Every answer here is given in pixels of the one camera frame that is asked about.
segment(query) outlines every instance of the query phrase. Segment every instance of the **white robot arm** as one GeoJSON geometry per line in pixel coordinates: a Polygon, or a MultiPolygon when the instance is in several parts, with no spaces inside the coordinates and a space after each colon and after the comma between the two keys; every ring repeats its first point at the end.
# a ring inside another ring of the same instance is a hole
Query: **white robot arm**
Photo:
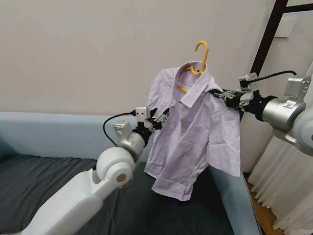
{"type": "Polygon", "coordinates": [[[257,78],[255,73],[251,73],[239,79],[240,89],[211,93],[227,107],[252,113],[258,120],[268,122],[273,127],[276,137],[313,156],[313,108],[305,110],[306,103],[303,100],[311,77],[308,75],[290,77],[284,93],[287,98],[282,100],[274,96],[263,98],[255,89],[255,82],[282,73],[264,78],[257,78]]]}
{"type": "Polygon", "coordinates": [[[103,200],[132,178],[136,163],[150,135],[161,129],[169,109],[154,119],[146,107],[137,107],[138,126],[132,130],[126,121],[114,124],[119,141],[117,147],[105,150],[96,170],[76,175],[49,198],[37,211],[29,225],[17,234],[72,235],[83,227],[102,207],[103,200]]]}

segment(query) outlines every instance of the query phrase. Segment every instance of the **gray bedsheet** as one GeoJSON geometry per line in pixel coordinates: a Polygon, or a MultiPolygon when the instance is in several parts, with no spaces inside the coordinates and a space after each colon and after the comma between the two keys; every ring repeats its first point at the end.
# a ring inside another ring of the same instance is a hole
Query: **gray bedsheet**
{"type": "MultiPolygon", "coordinates": [[[[0,160],[0,234],[25,228],[37,209],[94,160],[10,156],[0,160]]],[[[115,190],[79,235],[232,235],[214,180],[204,171],[192,199],[180,202],[151,190],[139,164],[130,185],[115,190]]]]}

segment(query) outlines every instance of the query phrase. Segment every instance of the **yellow hanger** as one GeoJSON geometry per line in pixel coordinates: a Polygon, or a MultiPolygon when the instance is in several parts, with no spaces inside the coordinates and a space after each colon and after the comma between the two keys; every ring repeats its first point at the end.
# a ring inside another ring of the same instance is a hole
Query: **yellow hanger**
{"type": "MultiPolygon", "coordinates": [[[[204,71],[204,67],[205,67],[205,62],[206,62],[206,58],[207,58],[207,54],[209,53],[209,45],[207,44],[206,41],[199,41],[195,47],[195,51],[198,50],[198,47],[203,44],[205,46],[205,53],[204,53],[204,57],[203,57],[203,60],[202,60],[202,64],[201,64],[201,69],[200,71],[195,71],[194,70],[194,66],[190,66],[190,67],[186,67],[185,70],[191,70],[191,72],[194,74],[194,75],[200,75],[200,74],[203,74],[203,71],[204,71]]],[[[183,92],[188,92],[186,89],[184,89],[183,87],[177,85],[177,88],[182,90],[183,92]]]]}

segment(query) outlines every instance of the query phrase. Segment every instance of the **light purple shirt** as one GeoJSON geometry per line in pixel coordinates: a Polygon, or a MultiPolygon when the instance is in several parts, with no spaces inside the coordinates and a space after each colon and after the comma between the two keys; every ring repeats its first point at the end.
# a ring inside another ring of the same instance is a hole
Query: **light purple shirt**
{"type": "Polygon", "coordinates": [[[193,183],[208,165],[240,176],[239,113],[208,92],[221,90],[208,68],[195,76],[184,70],[190,65],[197,70],[201,63],[162,70],[147,92],[148,107],[158,108],[156,115],[167,108],[170,112],[155,133],[145,172],[156,178],[152,190],[180,201],[190,199],[193,183]]]}

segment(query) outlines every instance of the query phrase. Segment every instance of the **padded bed frame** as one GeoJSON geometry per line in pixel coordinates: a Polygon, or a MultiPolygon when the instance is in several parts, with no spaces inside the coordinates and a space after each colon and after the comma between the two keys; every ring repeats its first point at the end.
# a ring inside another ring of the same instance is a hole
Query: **padded bed frame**
{"type": "MultiPolygon", "coordinates": [[[[33,155],[96,160],[105,149],[112,147],[102,131],[102,124],[109,117],[0,113],[0,158],[33,155]]],[[[120,119],[129,121],[133,127],[135,125],[134,117],[120,119]]],[[[116,120],[108,123],[107,129],[108,134],[117,140],[112,127],[114,121],[116,120]]],[[[142,162],[147,161],[152,139],[153,137],[144,149],[140,159],[142,162]]],[[[243,175],[232,177],[212,167],[209,170],[220,193],[234,234],[261,235],[243,175]]]]}

